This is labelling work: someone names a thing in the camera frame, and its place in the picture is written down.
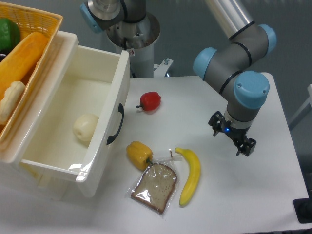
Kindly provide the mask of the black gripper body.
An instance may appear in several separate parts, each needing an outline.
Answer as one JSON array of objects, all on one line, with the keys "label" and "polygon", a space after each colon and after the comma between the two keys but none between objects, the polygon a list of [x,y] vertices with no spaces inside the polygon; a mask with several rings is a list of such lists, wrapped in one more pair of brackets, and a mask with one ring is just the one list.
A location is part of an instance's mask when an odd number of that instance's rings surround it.
[{"label": "black gripper body", "polygon": [[239,141],[243,141],[243,139],[249,130],[249,127],[246,129],[238,129],[232,126],[232,122],[230,120],[225,120],[225,116],[222,119],[222,130],[226,136],[228,136],[234,143],[235,146],[238,145]]}]

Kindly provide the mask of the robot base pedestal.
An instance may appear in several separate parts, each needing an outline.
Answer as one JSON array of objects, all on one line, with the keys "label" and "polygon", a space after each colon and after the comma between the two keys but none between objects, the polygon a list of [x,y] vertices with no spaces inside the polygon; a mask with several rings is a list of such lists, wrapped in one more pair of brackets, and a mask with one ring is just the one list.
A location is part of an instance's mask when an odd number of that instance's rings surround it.
[{"label": "robot base pedestal", "polygon": [[165,58],[154,63],[154,47],[160,36],[160,24],[151,13],[137,23],[121,21],[106,30],[107,37],[117,53],[127,51],[132,78],[169,77],[173,60]]}]

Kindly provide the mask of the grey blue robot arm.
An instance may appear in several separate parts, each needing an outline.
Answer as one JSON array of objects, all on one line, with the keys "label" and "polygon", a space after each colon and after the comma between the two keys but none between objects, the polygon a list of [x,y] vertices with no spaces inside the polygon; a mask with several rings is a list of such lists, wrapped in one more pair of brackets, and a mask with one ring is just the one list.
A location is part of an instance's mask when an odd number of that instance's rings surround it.
[{"label": "grey blue robot arm", "polygon": [[[276,46],[274,30],[258,25],[238,0],[208,0],[206,5],[228,37],[221,51],[202,50],[194,60],[194,72],[228,103],[224,113],[209,120],[214,134],[224,133],[239,154],[249,156],[256,141],[247,137],[253,120],[265,103],[270,85],[250,66]],[[158,20],[146,10],[143,0],[88,0],[80,12],[95,33],[106,32],[117,52],[127,51],[134,78],[155,76],[154,43],[160,34]]]}]

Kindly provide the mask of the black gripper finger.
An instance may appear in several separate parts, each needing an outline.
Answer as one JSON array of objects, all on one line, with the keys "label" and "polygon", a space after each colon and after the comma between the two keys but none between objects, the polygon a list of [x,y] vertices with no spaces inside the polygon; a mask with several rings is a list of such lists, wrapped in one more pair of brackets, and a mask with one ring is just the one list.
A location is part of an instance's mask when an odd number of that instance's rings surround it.
[{"label": "black gripper finger", "polygon": [[223,115],[219,111],[216,111],[208,121],[208,124],[212,127],[214,131],[213,136],[216,136],[218,133],[223,132],[222,119]]},{"label": "black gripper finger", "polygon": [[255,139],[245,137],[243,141],[238,142],[236,156],[239,156],[240,154],[249,156],[253,153],[256,143]]}]

